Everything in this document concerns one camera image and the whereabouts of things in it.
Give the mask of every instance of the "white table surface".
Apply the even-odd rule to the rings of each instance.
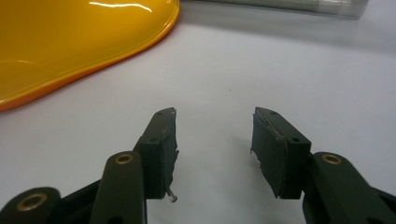
[[[275,199],[249,154],[255,106],[396,194],[395,12],[393,0],[371,0],[359,21],[183,1],[153,48],[0,114],[0,207],[99,179],[170,106],[178,201],[148,201],[149,224],[304,223],[302,201]]]

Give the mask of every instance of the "yellow translucent plastic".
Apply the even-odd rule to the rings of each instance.
[[[0,111],[161,40],[178,0],[0,0]]]

